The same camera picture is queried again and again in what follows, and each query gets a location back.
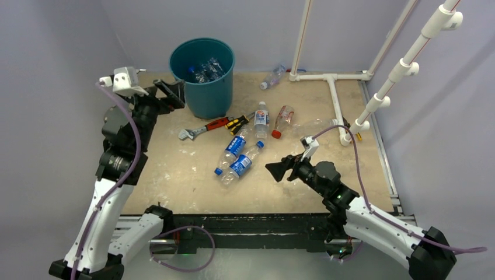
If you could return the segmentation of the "small Pepsi bottle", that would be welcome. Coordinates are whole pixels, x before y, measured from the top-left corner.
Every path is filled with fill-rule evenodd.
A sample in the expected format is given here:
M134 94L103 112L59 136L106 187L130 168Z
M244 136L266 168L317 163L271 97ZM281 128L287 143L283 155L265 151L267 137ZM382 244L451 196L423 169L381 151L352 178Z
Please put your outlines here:
M223 172L220 182L227 186L236 179L241 178L249 170L255 159L261 154L264 146L265 144L263 141L257 141L254 145L247 148Z
M227 169L240 155L241 151L246 145L247 138L252 134L252 129L244 125L239 132L232 138L230 143L222 152L217 167L214 173L219 176Z

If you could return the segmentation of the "white-label clear bottle white cap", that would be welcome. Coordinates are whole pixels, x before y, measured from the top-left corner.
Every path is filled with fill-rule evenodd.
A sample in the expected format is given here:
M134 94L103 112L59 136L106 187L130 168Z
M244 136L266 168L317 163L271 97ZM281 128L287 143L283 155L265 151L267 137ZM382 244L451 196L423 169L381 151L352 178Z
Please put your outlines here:
M267 138L269 131L269 111L264 101L260 101L254 117L255 137L259 141Z

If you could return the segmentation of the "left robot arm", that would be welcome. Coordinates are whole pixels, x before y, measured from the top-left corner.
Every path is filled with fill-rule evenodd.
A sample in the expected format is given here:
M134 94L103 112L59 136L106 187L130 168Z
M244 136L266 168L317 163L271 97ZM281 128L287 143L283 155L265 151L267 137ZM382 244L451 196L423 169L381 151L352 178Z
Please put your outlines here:
M96 87L114 101L102 128L103 153L89 209L72 247L51 263L59 279L121 279L126 265L153 238L174 231L172 212L152 205L122 236L114 230L147 162L147 148L161 114L182 109L184 82L155 80L152 86L116 88L119 78L103 77Z

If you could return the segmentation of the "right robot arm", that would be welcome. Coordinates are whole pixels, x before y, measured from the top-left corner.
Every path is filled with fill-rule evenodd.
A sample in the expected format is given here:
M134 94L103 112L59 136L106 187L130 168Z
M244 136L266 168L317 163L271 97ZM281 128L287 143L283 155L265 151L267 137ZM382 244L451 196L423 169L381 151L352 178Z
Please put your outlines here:
M360 239L404 266L412 279L447 279L456 264L442 231L433 226L422 229L367 205L362 195L341 181L334 163L312 165L302 155L288 155L265 167L277 182L290 171L289 181L298 179L323 198L332 236Z

